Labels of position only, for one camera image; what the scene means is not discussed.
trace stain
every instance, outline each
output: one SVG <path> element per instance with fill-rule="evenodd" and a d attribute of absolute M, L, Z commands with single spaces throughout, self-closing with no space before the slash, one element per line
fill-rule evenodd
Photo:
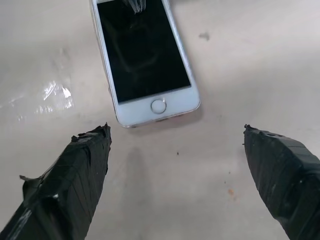
<path fill-rule="evenodd" d="M 228 189 L 228 194 L 233 197 L 235 195 L 235 191 L 231 188 Z"/>
<path fill-rule="evenodd" d="M 210 35 L 209 35 L 208 32 L 203 32 L 203 33 L 199 34 L 199 38 L 200 39 L 205 39 L 206 41 L 209 41 L 210 40 Z"/>

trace silver phone frame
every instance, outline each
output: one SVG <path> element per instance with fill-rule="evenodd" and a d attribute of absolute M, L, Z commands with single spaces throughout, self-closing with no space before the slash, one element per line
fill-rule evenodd
<path fill-rule="evenodd" d="M 103 44 L 103 42 L 105 42 L 105 40 L 104 40 L 103 34 L 99 31 L 99 26 L 98 26 L 98 23 L 97 23 L 98 16 L 97 16 L 97 13 L 96 13 L 96 10 L 95 10 L 95 5 L 98 5 L 99 3 L 109 2 L 109 1 L 120 1 L 120 0 L 90 0 L 90 2 L 91 2 L 91 15 L 92 15 L 92 20 L 93 20 L 93 25 L 94 25 L 96 38 L 97 38 L 97 41 L 98 41 L 100 55 L 101 55 L 102 62 L 103 62 L 103 68 L 104 68 L 105 74 L 107 76 L 109 93 L 110 93 L 111 98 L 112 98 L 112 104 L 113 104 L 113 109 L 114 109 L 114 112 L 115 112 L 115 117 L 116 117 L 117 121 L 120 123 L 120 121 L 118 119 L 118 116 L 117 116 L 117 109 L 116 109 L 116 100 L 115 100 L 115 98 L 117 96 L 112 94 L 112 91 L 110 89 L 111 88 L 111 83 L 110 83 L 111 77 L 110 76 L 112 76 L 111 68 L 108 67 L 108 66 L 110 66 L 110 62 L 109 62 L 109 58 L 107 58 L 105 56 L 105 53 L 103 51 L 103 45 L 102 44 Z M 190 85 L 191 85 L 190 87 L 191 88 L 195 88 L 196 91 L 199 93 L 197 85 L 196 85 L 196 81 L 195 81 L 195 78 L 194 78 L 194 75 L 192 73 L 192 70 L 191 70 L 187 55 L 186 55 L 185 50 L 184 50 L 183 43 L 182 43 L 180 35 L 178 33 L 178 29 L 177 29 L 177 26 L 176 26 L 176 23 L 175 23 L 175 20 L 174 20 L 172 11 L 171 11 L 170 3 L 169 3 L 168 0 L 161 0 L 161 1 L 162 1 L 164 10 L 165 10 L 166 16 L 168 18 L 169 24 L 171 26 L 171 30 L 172 30 L 173 36 L 175 38 L 175 41 L 176 41 L 180 56 L 182 58 L 182 62 L 184 64 L 185 70 L 187 72 L 187 75 L 188 75 L 188 78 L 189 78 L 189 81 L 190 81 Z M 152 122 L 163 121 L 165 119 L 169 119 L 169 118 L 172 118 L 172 117 L 176 117 L 176 116 L 180 116 L 180 115 L 183 115 L 183 114 L 187 114 L 187 113 L 193 112 L 193 111 L 195 111 L 196 109 L 199 108 L 200 104 L 201 104 L 201 100 L 199 100 L 198 106 L 196 108 L 194 108 L 194 109 L 191 109 L 191 110 L 188 110 L 188 111 L 184 111 L 184 112 L 179 112 L 177 114 L 173 114 L 173 115 L 170 115 L 170 116 L 160 117 L 160 118 L 158 118 L 156 120 L 149 120 L 149 121 L 145 121 L 145 122 L 142 122 L 142 123 L 139 123 L 139 124 L 133 124 L 133 125 L 122 125 L 120 123 L 120 125 L 125 127 L 125 128 L 135 128 L 135 127 L 138 127 L 138 126 L 141 126 L 141 125 L 145 125 L 145 124 L 149 124 L 149 123 L 152 123 Z"/>

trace dark spot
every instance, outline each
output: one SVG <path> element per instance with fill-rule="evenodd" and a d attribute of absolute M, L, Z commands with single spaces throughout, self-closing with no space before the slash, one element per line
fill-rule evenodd
<path fill-rule="evenodd" d="M 199 34 L 199 38 L 200 38 L 200 39 L 205 39 L 205 40 L 209 41 L 209 40 L 210 40 L 210 35 L 209 35 L 208 32 L 203 32 L 203 33 L 200 33 L 200 34 Z"/>

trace black screen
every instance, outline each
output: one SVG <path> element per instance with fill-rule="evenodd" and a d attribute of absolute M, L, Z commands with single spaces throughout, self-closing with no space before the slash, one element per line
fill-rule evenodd
<path fill-rule="evenodd" d="M 162 0 L 97 6 L 119 103 L 191 86 Z"/>

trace black tape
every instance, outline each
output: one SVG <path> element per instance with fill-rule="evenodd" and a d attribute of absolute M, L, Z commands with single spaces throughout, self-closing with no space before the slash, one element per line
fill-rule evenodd
<path fill-rule="evenodd" d="M 110 127 L 73 136 L 41 177 L 20 176 L 23 202 L 0 233 L 1 240 L 83 240 L 108 171 Z"/>
<path fill-rule="evenodd" d="M 256 188 L 291 240 L 320 240 L 320 161 L 291 138 L 245 126 Z"/>

